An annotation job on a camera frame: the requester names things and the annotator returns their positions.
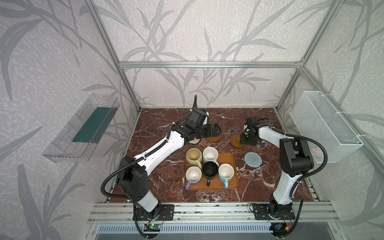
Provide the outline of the wooden round coaster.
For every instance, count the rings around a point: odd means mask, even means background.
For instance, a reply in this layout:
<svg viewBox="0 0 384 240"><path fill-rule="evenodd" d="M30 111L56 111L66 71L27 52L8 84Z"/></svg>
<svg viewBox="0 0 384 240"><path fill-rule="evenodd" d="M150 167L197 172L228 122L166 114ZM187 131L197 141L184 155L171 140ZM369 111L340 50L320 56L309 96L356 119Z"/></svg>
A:
<svg viewBox="0 0 384 240"><path fill-rule="evenodd" d="M220 136L218 137L211 137L211 138L206 138L206 140L210 143L217 143L221 139Z"/></svg>
<svg viewBox="0 0 384 240"><path fill-rule="evenodd" d="M238 149L241 149L245 146L244 144L241 143L241 136L239 134L232 135L230 142L233 147Z"/></svg>

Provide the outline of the grey round coaster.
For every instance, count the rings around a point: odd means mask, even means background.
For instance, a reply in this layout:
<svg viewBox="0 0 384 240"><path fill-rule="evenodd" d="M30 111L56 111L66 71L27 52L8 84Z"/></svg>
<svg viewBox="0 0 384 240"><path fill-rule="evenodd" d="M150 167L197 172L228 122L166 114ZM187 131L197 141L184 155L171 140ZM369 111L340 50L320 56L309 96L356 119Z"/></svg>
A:
<svg viewBox="0 0 384 240"><path fill-rule="evenodd" d="M251 168L259 168L263 163L261 156L254 152L246 153L244 156L244 160L245 163Z"/></svg>

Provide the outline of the beige ceramic mug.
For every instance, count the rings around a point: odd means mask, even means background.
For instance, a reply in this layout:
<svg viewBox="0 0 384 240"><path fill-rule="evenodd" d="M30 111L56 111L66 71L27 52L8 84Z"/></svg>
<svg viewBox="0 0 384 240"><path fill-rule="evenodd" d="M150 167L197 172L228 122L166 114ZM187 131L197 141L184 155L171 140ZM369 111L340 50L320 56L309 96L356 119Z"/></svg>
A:
<svg viewBox="0 0 384 240"><path fill-rule="evenodd" d="M191 167L195 166L200 170L203 168L203 155L202 152L197 148L191 148L187 151L186 161Z"/></svg>

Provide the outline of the woven patterned round coaster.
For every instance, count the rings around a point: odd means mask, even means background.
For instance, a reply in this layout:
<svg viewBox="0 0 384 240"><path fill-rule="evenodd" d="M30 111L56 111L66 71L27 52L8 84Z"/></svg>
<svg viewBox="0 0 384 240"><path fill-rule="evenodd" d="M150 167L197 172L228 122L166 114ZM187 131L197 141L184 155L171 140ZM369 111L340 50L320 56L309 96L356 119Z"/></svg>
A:
<svg viewBox="0 0 384 240"><path fill-rule="evenodd" d="M189 143L192 145L197 145L200 142L200 140L201 139L193 139L193 140L189 141Z"/></svg>

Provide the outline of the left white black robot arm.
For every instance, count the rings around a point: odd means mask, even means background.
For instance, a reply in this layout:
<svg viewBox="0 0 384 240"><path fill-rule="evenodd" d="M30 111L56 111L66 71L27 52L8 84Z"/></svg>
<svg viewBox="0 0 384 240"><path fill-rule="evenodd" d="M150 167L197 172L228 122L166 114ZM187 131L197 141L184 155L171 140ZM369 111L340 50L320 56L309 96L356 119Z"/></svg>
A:
<svg viewBox="0 0 384 240"><path fill-rule="evenodd" d="M111 173L101 185L102 195L108 198L119 198L132 201L136 207L143 208L147 213L160 210L158 199L152 194L149 187L149 175L169 155L181 149L194 139L218 137L222 132L219 124L197 125L189 128L184 124L172 123L168 134L147 151L131 158L126 156L118 170ZM117 180L123 183L123 195L108 193L105 189L107 183L116 175Z"/></svg>

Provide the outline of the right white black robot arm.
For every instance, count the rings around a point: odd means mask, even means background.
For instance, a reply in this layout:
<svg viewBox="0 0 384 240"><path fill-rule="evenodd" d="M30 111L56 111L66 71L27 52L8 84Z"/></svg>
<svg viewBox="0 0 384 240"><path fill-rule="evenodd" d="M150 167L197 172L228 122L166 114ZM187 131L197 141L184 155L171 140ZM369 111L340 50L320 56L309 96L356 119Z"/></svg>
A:
<svg viewBox="0 0 384 240"><path fill-rule="evenodd" d="M328 163L328 153L325 147L317 141L289 133L284 133L271 125L262 124L263 119L249 117L245 121L244 133L240 135L240 143L255 146L262 140L269 142L279 148L280 166L282 174L278 187L272 194L268 210L270 214L287 211L294 199L294 193L299 183L318 172ZM322 164L314 171L314 160L311 157L309 143L318 146L323 153Z"/></svg>

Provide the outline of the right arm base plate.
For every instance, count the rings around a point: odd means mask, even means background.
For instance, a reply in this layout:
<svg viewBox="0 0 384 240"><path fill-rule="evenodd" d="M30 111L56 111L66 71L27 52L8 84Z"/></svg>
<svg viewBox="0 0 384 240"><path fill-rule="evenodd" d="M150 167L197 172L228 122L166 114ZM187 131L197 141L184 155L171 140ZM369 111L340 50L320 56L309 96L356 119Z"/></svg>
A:
<svg viewBox="0 0 384 240"><path fill-rule="evenodd" d="M292 204L278 205L270 202L268 204L251 203L250 211L254 214L255 220L295 220Z"/></svg>

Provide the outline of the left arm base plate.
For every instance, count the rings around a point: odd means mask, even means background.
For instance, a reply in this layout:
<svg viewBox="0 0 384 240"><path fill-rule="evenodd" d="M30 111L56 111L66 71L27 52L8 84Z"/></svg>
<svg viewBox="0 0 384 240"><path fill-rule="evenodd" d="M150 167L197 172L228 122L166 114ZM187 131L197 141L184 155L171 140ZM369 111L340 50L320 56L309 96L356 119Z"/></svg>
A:
<svg viewBox="0 0 384 240"><path fill-rule="evenodd" d="M172 221L175 213L175 205L158 204L152 212L147 212L143 207L134 205L133 220L137 221Z"/></svg>

